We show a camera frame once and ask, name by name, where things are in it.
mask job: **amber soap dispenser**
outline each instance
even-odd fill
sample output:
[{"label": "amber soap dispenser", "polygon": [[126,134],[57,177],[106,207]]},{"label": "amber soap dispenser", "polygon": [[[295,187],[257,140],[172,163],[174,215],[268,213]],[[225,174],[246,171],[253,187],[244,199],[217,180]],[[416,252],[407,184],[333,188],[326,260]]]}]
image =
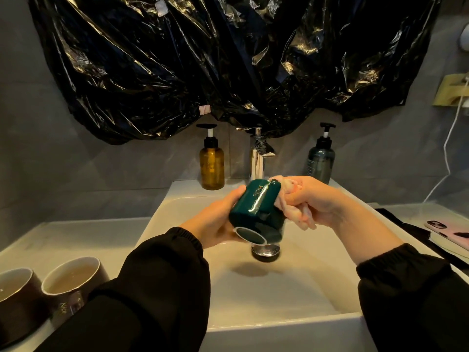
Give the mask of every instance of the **amber soap dispenser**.
[{"label": "amber soap dispenser", "polygon": [[200,151],[202,187],[207,190],[221,189],[225,186],[225,155],[218,147],[218,140],[213,136],[213,129],[217,125],[202,123],[196,126],[208,131],[203,141],[204,147]]}]

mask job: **mug rim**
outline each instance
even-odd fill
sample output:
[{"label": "mug rim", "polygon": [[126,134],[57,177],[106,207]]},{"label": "mug rim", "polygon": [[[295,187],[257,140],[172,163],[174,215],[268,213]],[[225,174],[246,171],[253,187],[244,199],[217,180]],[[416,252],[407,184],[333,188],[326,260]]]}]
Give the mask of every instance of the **mug rim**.
[{"label": "mug rim", "polygon": [[11,297],[14,296],[17,292],[19,292],[21,289],[23,289],[23,288],[26,286],[26,284],[28,284],[28,283],[31,281],[32,276],[34,275],[34,271],[33,271],[31,268],[27,267],[27,266],[21,266],[21,267],[9,269],[9,270],[6,270],[6,271],[0,273],[0,277],[1,277],[2,275],[5,275],[5,274],[10,273],[10,272],[13,272],[13,271],[15,271],[15,270],[24,270],[24,269],[26,269],[27,271],[29,271],[29,273],[30,273],[29,278],[28,278],[28,279],[26,280],[26,282],[24,282],[24,284],[23,284],[22,286],[20,286],[17,290],[15,290],[13,293],[11,293],[11,294],[10,294],[9,296],[7,296],[6,298],[0,300],[0,303],[2,303],[2,302],[4,302],[5,300],[11,298]]},{"label": "mug rim", "polygon": [[[261,237],[261,239],[263,239],[264,243],[258,244],[258,243],[255,243],[255,242],[248,241],[246,238],[244,238],[243,236],[241,236],[241,235],[238,233],[238,229],[248,230],[248,231],[250,231],[251,233],[255,233],[256,235],[258,235],[259,237]],[[236,226],[236,227],[233,229],[233,231],[234,231],[240,238],[242,238],[244,241],[249,242],[249,243],[251,243],[251,244],[255,244],[255,245],[257,245],[257,246],[267,246],[267,244],[268,244],[268,243],[267,243],[267,240],[266,240],[266,238],[265,238],[264,236],[262,236],[260,233],[254,231],[254,230],[251,230],[251,229],[249,229],[249,228],[247,228],[247,227]]]},{"label": "mug rim", "polygon": [[[81,259],[83,259],[83,258],[93,258],[93,259],[97,260],[97,267],[96,267],[95,271],[90,275],[90,277],[89,277],[87,280],[85,280],[84,282],[82,282],[80,285],[73,287],[72,289],[69,289],[69,290],[67,290],[67,291],[62,291],[62,292],[60,292],[60,293],[50,293],[50,292],[48,292],[48,291],[45,290],[44,284],[47,282],[47,279],[50,279],[50,275],[52,275],[54,272],[56,272],[56,271],[57,271],[59,268],[61,268],[62,266],[65,266],[65,265],[67,265],[68,263],[71,263],[71,262],[73,262],[73,261],[75,261],[75,260],[81,260]],[[62,295],[62,294],[67,294],[67,293],[73,292],[74,290],[80,289],[82,286],[84,286],[86,283],[88,283],[88,282],[91,280],[91,278],[93,278],[93,277],[96,275],[96,273],[97,273],[97,271],[99,270],[100,267],[101,267],[101,261],[99,260],[98,257],[94,257],[94,256],[82,256],[82,257],[73,258],[72,260],[68,260],[67,262],[62,263],[61,265],[56,266],[53,270],[51,270],[51,271],[45,276],[45,278],[44,278],[44,280],[42,281],[42,284],[41,284],[41,291],[42,291],[45,295],[47,295],[47,296],[52,296],[52,297],[55,297],[55,296],[59,296],[59,295]]]}]

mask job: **black plastic wrapped on faucet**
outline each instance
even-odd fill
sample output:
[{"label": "black plastic wrapped on faucet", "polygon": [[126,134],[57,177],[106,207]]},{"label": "black plastic wrapped on faucet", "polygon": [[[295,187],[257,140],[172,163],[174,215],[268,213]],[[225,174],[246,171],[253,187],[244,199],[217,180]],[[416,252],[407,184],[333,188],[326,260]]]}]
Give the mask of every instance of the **black plastic wrapped on faucet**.
[{"label": "black plastic wrapped on faucet", "polygon": [[73,116],[112,144],[212,115],[277,137],[403,104],[439,0],[29,0]]}]

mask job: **mug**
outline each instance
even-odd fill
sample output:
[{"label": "mug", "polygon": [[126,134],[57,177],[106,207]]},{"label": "mug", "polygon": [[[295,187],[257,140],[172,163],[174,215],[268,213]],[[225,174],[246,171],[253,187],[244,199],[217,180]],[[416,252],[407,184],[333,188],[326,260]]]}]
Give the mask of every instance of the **mug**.
[{"label": "mug", "polygon": [[96,257],[70,260],[50,272],[41,288],[48,300],[54,328],[80,310],[91,291],[108,280],[106,271]]},{"label": "mug", "polygon": [[41,281],[31,269],[0,274],[0,349],[26,338],[48,316]]},{"label": "mug", "polygon": [[275,179],[255,179],[248,184],[228,216],[239,237],[256,245],[282,240],[285,216],[274,206],[280,189]]}]

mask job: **white cable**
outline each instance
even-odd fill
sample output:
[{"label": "white cable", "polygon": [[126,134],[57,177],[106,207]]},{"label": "white cable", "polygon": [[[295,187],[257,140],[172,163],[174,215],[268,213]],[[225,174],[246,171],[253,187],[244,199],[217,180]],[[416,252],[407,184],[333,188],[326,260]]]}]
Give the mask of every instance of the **white cable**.
[{"label": "white cable", "polygon": [[[462,94],[464,94],[464,91],[466,90],[466,87],[467,85],[469,84],[469,77],[466,77],[466,84],[464,85],[464,88],[462,89]],[[449,168],[449,163],[448,163],[448,153],[446,152],[446,145],[448,144],[449,142],[449,138],[451,137],[451,133],[453,132],[453,129],[454,129],[454,125],[456,124],[456,122],[458,121],[458,116],[459,116],[459,111],[461,110],[461,106],[462,106],[462,99],[464,98],[464,96],[461,96],[460,99],[459,99],[459,104],[458,104],[458,109],[456,110],[456,115],[454,117],[454,120],[453,120],[453,124],[451,125],[451,128],[449,129],[449,132],[448,132],[448,136],[446,137],[446,141],[445,141],[445,144],[443,145],[443,152],[445,154],[445,163],[446,163],[446,169],[448,171],[448,174],[446,174],[443,178],[441,178],[441,180],[433,187],[433,189],[431,189],[431,191],[428,193],[427,197],[425,198],[425,200],[422,202],[422,204],[425,204],[427,202],[427,200],[430,198],[430,196],[433,194],[433,192],[437,189],[437,187],[443,182],[445,181],[445,179],[447,177],[449,177],[451,175],[451,169]]]}]

